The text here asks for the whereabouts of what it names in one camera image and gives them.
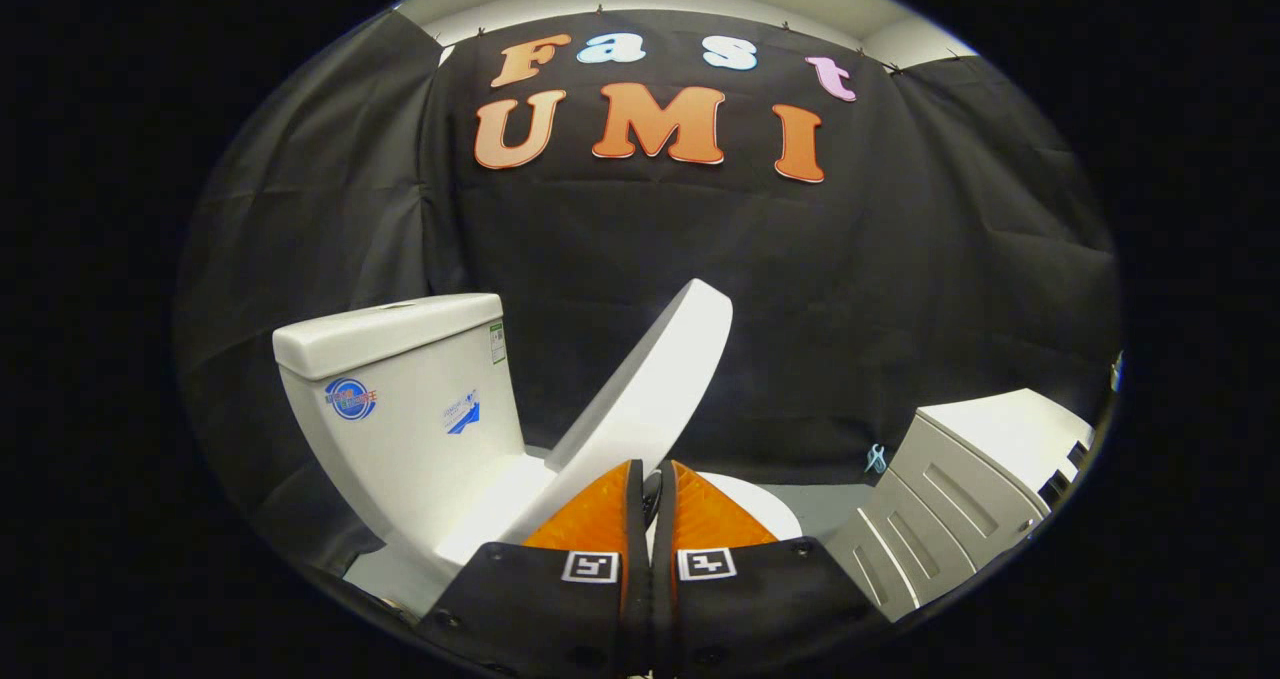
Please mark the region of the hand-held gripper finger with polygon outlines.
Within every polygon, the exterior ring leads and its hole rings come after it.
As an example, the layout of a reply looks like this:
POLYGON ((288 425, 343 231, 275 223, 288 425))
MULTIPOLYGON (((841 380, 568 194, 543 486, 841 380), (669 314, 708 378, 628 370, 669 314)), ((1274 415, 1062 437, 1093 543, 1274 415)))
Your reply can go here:
POLYGON ((783 537, 666 461, 652 551, 655 678, 838 678, 892 624, 814 537, 783 537))
POLYGON ((489 542, 415 635, 481 678, 646 671, 652 569, 639 460, 621 462, 524 541, 489 542))

